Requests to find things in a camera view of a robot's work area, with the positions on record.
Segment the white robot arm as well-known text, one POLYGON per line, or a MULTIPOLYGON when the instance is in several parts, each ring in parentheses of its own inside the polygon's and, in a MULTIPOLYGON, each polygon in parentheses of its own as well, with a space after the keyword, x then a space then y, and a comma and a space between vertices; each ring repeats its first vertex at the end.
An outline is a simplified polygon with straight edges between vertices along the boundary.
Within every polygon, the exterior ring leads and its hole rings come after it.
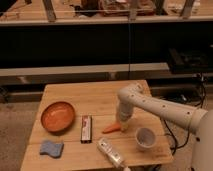
POLYGON ((116 120, 126 131, 135 107, 172 122, 196 137, 193 147, 191 171, 213 171, 213 109, 175 103, 146 96, 139 83, 133 83, 117 93, 119 104, 116 120))

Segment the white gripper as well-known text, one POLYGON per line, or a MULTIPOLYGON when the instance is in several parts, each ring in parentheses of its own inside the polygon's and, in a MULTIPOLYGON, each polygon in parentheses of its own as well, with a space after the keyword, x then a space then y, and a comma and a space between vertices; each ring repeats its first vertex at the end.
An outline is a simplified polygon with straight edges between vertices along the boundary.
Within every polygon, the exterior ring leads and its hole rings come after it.
POLYGON ((124 102, 120 102, 116 108, 116 120, 121 122, 121 131, 125 132, 128 129, 127 122, 133 114, 133 106, 124 102))

